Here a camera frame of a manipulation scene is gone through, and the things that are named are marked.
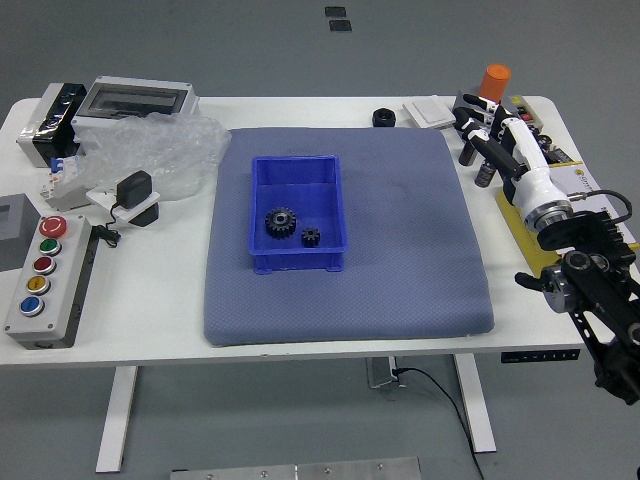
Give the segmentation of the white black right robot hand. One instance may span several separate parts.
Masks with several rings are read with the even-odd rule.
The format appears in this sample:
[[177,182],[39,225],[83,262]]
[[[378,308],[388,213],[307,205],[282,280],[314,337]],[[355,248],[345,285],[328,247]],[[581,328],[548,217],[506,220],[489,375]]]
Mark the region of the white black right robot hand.
[[573,214],[570,200],[554,185],[549,165],[527,124],[501,104],[465,93],[452,110],[455,128],[496,168],[508,202],[530,228]]

